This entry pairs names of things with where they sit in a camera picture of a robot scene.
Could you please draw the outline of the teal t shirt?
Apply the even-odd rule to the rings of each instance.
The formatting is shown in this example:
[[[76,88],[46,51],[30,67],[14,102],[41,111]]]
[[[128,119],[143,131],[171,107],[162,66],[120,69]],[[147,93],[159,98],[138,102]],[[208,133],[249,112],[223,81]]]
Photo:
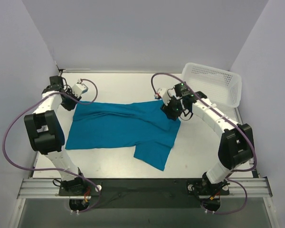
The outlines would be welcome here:
[[[134,158],[163,171],[180,128],[168,119],[162,101],[132,104],[84,101],[76,106],[67,150],[135,147]]]

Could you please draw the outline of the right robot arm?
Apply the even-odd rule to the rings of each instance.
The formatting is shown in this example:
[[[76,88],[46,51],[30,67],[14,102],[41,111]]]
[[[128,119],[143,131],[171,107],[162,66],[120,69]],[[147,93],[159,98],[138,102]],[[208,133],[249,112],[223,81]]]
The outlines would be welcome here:
[[[179,83],[172,89],[159,88],[155,98],[163,101],[161,110],[167,118],[176,120],[188,111],[220,138],[218,161],[202,176],[201,188],[205,193],[213,193],[238,166],[253,158],[252,128],[231,120],[201,91],[193,93],[185,83]]]

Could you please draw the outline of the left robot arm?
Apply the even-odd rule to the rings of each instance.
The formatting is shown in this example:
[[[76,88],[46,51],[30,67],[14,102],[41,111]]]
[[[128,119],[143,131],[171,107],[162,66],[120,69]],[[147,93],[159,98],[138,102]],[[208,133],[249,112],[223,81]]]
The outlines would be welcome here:
[[[65,136],[56,111],[59,106],[71,111],[76,101],[88,91],[86,85],[78,81],[72,87],[64,86],[64,79],[51,76],[50,85],[42,91],[42,101],[36,110],[24,117],[30,145],[34,151],[47,157],[61,175],[60,187],[74,195],[86,192],[87,183],[81,178],[81,170],[71,161],[65,150]]]

